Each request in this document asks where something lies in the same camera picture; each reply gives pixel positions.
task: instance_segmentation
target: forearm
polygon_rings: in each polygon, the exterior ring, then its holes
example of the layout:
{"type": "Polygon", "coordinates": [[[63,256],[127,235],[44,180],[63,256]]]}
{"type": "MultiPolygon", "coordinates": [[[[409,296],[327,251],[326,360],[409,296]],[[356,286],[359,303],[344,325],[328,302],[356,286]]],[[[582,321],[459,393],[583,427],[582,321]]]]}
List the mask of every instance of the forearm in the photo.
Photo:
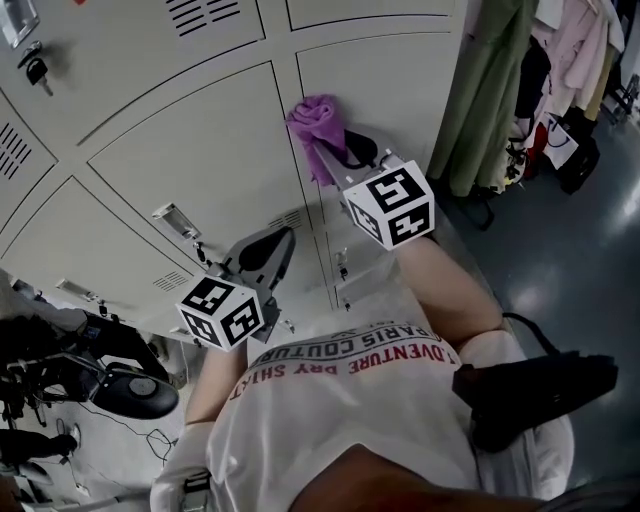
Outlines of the forearm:
{"type": "Polygon", "coordinates": [[[232,352],[209,349],[187,405],[185,423],[189,425],[218,419],[227,398],[246,370],[246,343],[232,352]]]}
{"type": "Polygon", "coordinates": [[[395,252],[431,328],[456,350],[473,336],[500,328],[495,300],[436,243],[418,238],[395,252]]]}

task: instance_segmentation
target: green coat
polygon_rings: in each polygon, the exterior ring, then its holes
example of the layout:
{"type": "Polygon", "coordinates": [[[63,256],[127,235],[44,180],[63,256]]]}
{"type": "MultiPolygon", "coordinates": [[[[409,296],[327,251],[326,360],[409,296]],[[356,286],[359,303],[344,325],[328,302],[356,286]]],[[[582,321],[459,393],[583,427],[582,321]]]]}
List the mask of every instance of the green coat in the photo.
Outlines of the green coat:
{"type": "Polygon", "coordinates": [[[505,151],[520,83],[520,65],[538,0],[484,0],[458,61],[427,175],[445,171],[453,195],[488,187],[505,151]]]}

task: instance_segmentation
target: purple cloth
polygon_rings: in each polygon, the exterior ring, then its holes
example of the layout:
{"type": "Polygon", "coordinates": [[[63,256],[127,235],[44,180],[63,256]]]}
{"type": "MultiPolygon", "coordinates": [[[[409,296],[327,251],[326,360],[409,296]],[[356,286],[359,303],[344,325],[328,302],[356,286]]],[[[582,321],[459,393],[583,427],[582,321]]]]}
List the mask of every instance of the purple cloth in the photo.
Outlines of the purple cloth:
{"type": "Polygon", "coordinates": [[[306,97],[289,112],[287,126],[302,142],[311,174],[313,174],[312,181],[316,180],[323,187],[332,185],[333,178],[316,152],[314,143],[325,140],[333,147],[343,151],[345,159],[347,157],[344,124],[334,98],[326,94],[306,97]]]}

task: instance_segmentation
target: ventilation slot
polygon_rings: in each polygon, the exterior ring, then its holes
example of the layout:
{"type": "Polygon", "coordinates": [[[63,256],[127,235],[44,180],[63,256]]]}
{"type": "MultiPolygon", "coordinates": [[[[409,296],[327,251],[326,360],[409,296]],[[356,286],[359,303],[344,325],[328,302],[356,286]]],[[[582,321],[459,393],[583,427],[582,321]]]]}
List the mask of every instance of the ventilation slot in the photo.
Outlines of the ventilation slot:
{"type": "Polygon", "coordinates": [[[292,211],[269,222],[270,228],[283,228],[288,227],[296,229],[302,226],[302,219],[300,218],[300,212],[298,210],[292,211]]]}
{"type": "Polygon", "coordinates": [[[6,123],[0,131],[0,177],[7,180],[13,178],[30,154],[31,149],[27,143],[6,123]]]}
{"type": "Polygon", "coordinates": [[[171,272],[164,277],[161,277],[157,281],[154,281],[154,286],[157,286],[165,292],[170,292],[174,288],[183,285],[188,279],[178,272],[171,272]]]}
{"type": "Polygon", "coordinates": [[[165,0],[180,37],[240,14],[238,2],[231,0],[165,0]]]}

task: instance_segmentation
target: blue-gray floor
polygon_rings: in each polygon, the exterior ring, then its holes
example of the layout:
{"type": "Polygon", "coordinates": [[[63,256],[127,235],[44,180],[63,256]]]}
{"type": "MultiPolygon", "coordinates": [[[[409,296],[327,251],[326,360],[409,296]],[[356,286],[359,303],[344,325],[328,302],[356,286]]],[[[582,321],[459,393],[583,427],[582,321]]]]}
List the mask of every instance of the blue-gray floor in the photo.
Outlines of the blue-gray floor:
{"type": "MultiPolygon", "coordinates": [[[[505,310],[561,350],[612,355],[620,367],[616,389],[572,415],[572,485],[640,471],[640,132],[601,121],[594,136],[600,162],[573,196],[542,174],[492,201],[484,233],[441,204],[505,310]]],[[[528,355],[541,355],[522,334],[528,355]]]]}

